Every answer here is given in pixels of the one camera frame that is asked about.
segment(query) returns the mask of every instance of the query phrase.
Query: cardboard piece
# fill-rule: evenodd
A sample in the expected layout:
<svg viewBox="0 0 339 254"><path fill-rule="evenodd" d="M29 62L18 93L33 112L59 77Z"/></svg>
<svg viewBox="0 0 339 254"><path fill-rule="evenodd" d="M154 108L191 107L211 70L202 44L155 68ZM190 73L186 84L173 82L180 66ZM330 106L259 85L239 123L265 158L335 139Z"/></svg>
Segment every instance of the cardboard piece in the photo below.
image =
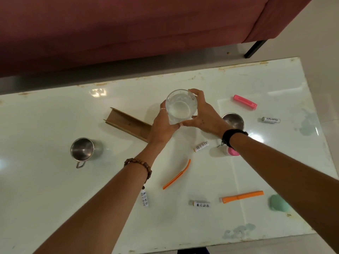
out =
<svg viewBox="0 0 339 254"><path fill-rule="evenodd" d="M142 141L148 143L148 135L150 134L151 125L138 120L120 110L112 108L108 118L105 120L107 124L114 126L128 134L131 134Z"/></svg>

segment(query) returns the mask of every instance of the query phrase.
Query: orange clip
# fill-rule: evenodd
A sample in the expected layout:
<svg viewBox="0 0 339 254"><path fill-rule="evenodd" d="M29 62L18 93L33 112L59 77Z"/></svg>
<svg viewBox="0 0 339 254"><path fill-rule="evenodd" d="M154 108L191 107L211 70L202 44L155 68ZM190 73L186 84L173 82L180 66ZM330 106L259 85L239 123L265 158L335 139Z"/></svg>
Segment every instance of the orange clip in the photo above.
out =
<svg viewBox="0 0 339 254"><path fill-rule="evenodd" d="M251 198L251 197L260 196L260 195L264 195L264 192L256 191L256 192L249 192L249 193L244 193L244 194L235 195L235 196L223 197L222 202L225 204L227 202L237 201L239 199L246 199L246 198Z"/></svg>
<svg viewBox="0 0 339 254"><path fill-rule="evenodd" d="M177 180L188 168L189 168L189 164L191 162L191 159L189 159L189 162L187 164L187 166L182 170L180 171L179 174L177 174L175 176L175 178L173 178L171 181L169 181L162 189L165 190L168 186L170 186L175 180Z"/></svg>

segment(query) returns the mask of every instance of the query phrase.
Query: red sofa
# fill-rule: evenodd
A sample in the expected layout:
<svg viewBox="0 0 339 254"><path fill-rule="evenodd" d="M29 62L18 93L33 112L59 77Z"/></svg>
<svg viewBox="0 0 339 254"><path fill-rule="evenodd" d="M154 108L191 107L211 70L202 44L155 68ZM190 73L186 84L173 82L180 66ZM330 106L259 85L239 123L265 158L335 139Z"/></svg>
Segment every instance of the red sofa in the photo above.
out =
<svg viewBox="0 0 339 254"><path fill-rule="evenodd" d="M0 76L267 40L310 1L0 0Z"/></svg>

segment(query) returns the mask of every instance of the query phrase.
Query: table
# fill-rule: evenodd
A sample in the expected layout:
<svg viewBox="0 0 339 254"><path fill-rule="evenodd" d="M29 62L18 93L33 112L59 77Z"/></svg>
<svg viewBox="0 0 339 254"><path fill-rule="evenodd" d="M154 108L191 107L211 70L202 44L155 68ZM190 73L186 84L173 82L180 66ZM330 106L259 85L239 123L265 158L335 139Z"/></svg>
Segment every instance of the table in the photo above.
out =
<svg viewBox="0 0 339 254"><path fill-rule="evenodd" d="M249 136L337 178L299 58L154 75L0 96L0 252L31 253L134 157L145 142L108 124L114 107L152 124L175 89L198 88L220 115L235 112ZM238 94L255 111L232 101ZM281 119L262 123L263 116ZM100 159L76 169L70 146L101 140ZM194 153L203 141L210 146ZM149 207L136 201L114 254L138 254L314 233L294 211L274 212L275 191L220 140L182 127L153 165ZM191 159L188 170L162 190ZM262 190L264 196L219 198ZM211 202L209 208L189 205Z"/></svg>

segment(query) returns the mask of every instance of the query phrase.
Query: white battery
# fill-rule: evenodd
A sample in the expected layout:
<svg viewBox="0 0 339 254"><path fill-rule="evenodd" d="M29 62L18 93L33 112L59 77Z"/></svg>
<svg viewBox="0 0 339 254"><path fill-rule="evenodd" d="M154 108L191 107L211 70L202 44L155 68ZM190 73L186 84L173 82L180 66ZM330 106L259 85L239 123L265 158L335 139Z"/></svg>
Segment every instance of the white battery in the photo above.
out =
<svg viewBox="0 0 339 254"><path fill-rule="evenodd" d="M198 146L196 146L193 150L195 152L197 152L197 151L200 151L201 149L207 147L208 145L210 145L210 144L207 141L205 141L205 142L199 144Z"/></svg>
<svg viewBox="0 0 339 254"><path fill-rule="evenodd" d="M145 190L141 190L140 194L141 194L141 197L142 197L142 204L145 207L148 207L148 200L147 200L147 195L146 195Z"/></svg>
<svg viewBox="0 0 339 254"><path fill-rule="evenodd" d="M280 123L280 119L275 119L273 117L262 117L261 120L268 123Z"/></svg>
<svg viewBox="0 0 339 254"><path fill-rule="evenodd" d="M193 206L209 208L211 206L211 203L208 201L193 201Z"/></svg>

